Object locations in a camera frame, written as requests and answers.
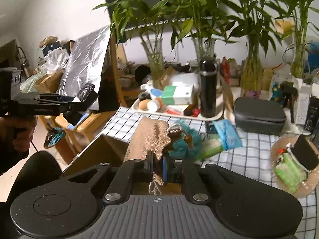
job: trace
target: white grid tablecloth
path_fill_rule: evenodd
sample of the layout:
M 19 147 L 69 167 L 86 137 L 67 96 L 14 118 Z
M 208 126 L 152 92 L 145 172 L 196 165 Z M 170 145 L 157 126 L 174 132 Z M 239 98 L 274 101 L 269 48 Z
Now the white grid tablecloth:
M 142 117 L 164 120 L 172 125 L 180 120 L 178 117 L 167 117 L 155 114 L 138 113 L 131 109 L 120 107 L 108 121 L 102 131 L 107 135 L 124 142 L 130 142 L 131 137 Z M 205 122 L 200 120 L 183 119 L 198 133 L 206 134 Z M 254 180 L 277 187 L 272 176 L 270 165 L 270 148 L 278 140 L 278 136 L 248 133 L 236 128 L 242 140 L 243 147 L 231 149 L 202 161 L 205 164 L 217 164 Z M 295 236 L 298 239 L 314 239 L 317 223 L 317 197 L 313 191 L 309 196 L 299 199 L 303 208 L 302 221 Z

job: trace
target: black water bottle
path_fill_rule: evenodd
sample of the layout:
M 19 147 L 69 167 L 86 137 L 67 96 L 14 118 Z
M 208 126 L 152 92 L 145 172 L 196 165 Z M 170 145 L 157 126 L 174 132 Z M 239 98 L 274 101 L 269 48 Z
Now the black water bottle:
M 218 64 L 215 59 L 203 58 L 199 66 L 201 82 L 201 109 L 202 116 L 212 118 L 216 114 L 216 86 Z

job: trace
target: floor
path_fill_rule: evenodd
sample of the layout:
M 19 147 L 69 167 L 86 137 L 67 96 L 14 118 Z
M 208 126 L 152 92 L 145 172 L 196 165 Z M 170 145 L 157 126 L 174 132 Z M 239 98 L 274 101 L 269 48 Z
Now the floor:
M 34 135 L 33 143 L 36 146 L 36 148 L 39 151 L 44 150 L 43 143 L 47 135 L 47 130 L 45 129 L 44 125 L 40 121 L 38 121 L 33 135 Z M 49 151 L 55 157 L 55 159 L 59 163 L 62 170 L 64 170 L 67 167 L 66 162 L 61 158 L 60 154 L 55 150 L 54 147 L 46 149 L 46 150 Z M 28 158 L 34 153 L 36 153 L 36 150 L 31 145 Z M 0 188 L 1 188 L 0 202 L 6 202 L 10 189 L 14 183 L 14 180 L 17 177 L 18 173 L 20 172 L 24 163 L 28 160 L 28 158 L 21 160 L 18 164 L 13 166 L 9 171 L 7 171 L 6 173 L 0 176 Z

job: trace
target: black case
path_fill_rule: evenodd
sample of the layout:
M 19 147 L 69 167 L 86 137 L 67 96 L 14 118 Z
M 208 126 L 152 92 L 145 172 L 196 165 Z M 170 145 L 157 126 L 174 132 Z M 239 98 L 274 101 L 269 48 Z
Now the black case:
M 234 104 L 236 125 L 254 133 L 278 135 L 284 127 L 286 115 L 276 101 L 240 97 Z

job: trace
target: green item in basket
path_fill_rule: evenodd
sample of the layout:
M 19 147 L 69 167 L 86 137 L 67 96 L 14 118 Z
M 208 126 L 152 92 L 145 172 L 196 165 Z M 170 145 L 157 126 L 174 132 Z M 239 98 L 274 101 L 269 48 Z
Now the green item in basket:
M 208 138 L 203 141 L 203 149 L 197 160 L 214 156 L 223 151 L 223 145 L 218 134 L 208 134 Z
M 307 173 L 295 162 L 290 153 L 282 154 L 276 168 L 276 175 L 286 184 L 291 194 L 295 193 L 302 181 L 307 179 Z

